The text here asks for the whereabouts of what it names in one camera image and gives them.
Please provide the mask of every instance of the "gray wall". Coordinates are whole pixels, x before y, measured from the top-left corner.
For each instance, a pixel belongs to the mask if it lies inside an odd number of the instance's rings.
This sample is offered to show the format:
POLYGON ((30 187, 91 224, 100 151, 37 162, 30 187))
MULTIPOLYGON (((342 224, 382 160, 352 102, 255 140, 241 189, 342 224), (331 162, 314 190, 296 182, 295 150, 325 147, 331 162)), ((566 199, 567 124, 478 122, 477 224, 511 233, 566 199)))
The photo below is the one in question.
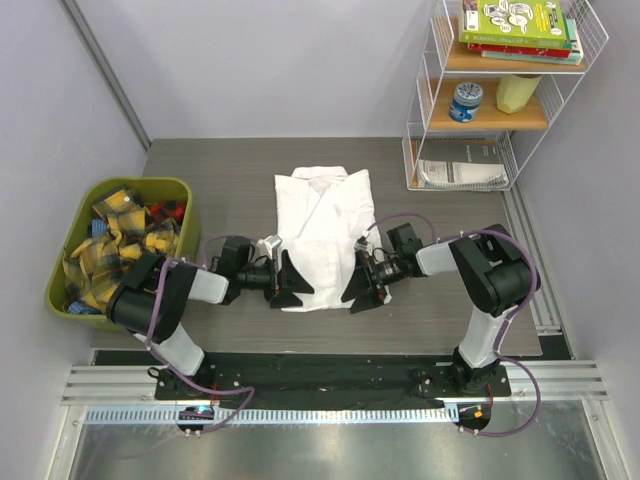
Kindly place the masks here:
POLYGON ((151 138, 400 136, 431 0, 79 0, 151 138))
POLYGON ((598 1, 611 39, 520 185, 578 354, 600 367, 640 451, 640 4, 598 1))
POLYGON ((87 188, 144 156, 56 1, 2 1, 0 72, 0 476, 36 479, 89 340, 47 311, 49 274, 87 188))

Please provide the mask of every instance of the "jar lid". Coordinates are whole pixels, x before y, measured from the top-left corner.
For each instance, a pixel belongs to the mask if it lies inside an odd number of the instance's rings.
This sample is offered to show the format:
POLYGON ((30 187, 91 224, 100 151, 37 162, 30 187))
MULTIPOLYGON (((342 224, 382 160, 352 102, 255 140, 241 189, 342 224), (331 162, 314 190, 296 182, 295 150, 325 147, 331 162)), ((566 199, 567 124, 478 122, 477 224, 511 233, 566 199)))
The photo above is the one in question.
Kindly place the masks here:
POLYGON ((456 86, 454 97, 463 105, 477 105, 482 100, 483 93, 482 87, 477 83, 464 82, 456 86))

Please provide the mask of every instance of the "blue plaid cloth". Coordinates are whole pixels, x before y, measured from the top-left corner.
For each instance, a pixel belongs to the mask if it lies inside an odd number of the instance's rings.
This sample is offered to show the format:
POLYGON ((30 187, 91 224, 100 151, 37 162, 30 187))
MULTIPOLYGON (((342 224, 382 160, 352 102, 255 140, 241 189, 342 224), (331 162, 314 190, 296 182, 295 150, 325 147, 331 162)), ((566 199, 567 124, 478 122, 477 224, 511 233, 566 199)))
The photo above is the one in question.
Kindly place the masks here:
POLYGON ((101 218, 94 218, 91 220, 91 238, 98 238, 107 231, 107 228, 109 228, 107 222, 101 218))
POLYGON ((100 310, 87 307, 82 302, 73 302, 67 309, 68 313, 75 313, 76 315, 100 315, 100 310))

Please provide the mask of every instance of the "blue and white can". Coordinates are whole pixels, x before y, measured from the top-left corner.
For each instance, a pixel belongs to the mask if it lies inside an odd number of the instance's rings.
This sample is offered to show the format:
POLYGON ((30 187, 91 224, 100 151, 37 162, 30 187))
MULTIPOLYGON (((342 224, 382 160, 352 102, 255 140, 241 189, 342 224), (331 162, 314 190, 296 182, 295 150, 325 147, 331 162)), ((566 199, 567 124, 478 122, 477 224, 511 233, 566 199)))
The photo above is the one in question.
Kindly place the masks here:
POLYGON ((464 82, 456 86, 449 116, 456 122, 467 123, 473 120, 482 102, 483 90, 473 82, 464 82))

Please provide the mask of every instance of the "green laundry basket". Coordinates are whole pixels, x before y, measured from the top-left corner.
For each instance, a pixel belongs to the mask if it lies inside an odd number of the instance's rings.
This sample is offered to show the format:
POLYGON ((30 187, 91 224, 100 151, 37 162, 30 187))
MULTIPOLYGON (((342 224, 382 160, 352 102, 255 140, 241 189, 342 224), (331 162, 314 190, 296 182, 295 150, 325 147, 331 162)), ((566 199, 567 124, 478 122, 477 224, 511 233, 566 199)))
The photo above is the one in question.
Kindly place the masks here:
POLYGON ((176 249, 177 257, 187 256, 195 259, 200 241, 200 221, 193 206, 193 193, 189 185, 182 180, 171 177, 114 177, 98 183, 89 190, 78 208, 67 239, 64 242, 63 251, 60 253, 55 269, 51 274, 46 296, 49 308, 56 315, 93 325, 101 330, 121 330, 121 328, 114 325, 105 315, 67 313, 70 300, 65 288, 62 259, 64 252, 71 253, 87 238, 87 227, 91 223, 91 219, 95 218, 91 205, 102 195, 122 185, 135 188, 147 205, 168 200, 187 202, 180 230, 180 241, 176 249))

